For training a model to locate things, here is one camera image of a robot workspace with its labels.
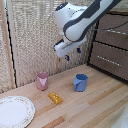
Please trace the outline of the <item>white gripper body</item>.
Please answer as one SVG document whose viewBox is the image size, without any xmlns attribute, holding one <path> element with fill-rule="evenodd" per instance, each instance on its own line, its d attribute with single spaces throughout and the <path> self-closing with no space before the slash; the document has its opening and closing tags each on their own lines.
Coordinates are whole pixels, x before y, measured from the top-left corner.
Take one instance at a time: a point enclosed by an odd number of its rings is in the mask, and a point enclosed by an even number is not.
<svg viewBox="0 0 128 128">
<path fill-rule="evenodd" d="M 65 36 L 63 36 L 62 39 L 54 45 L 54 50 L 56 51 L 58 57 L 63 57 L 86 41 L 87 37 L 84 37 L 81 41 L 72 42 L 69 41 Z"/>
</svg>

